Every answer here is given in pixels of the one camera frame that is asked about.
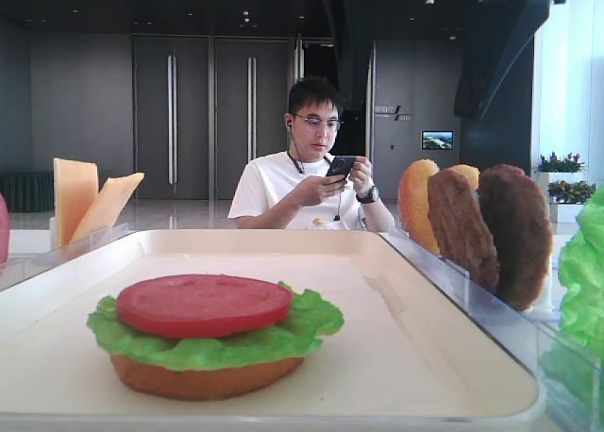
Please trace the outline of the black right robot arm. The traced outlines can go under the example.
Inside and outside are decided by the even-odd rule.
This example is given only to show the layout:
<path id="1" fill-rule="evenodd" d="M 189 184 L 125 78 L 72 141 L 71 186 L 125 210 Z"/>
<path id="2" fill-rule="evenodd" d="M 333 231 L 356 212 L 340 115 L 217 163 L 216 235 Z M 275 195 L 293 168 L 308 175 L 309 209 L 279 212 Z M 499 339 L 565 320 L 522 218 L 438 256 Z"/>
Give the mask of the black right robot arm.
<path id="1" fill-rule="evenodd" d="M 454 113 L 479 121 L 508 71 L 566 0 L 322 0 L 336 52 L 344 107 L 368 101 L 369 59 L 376 41 L 461 43 Z"/>

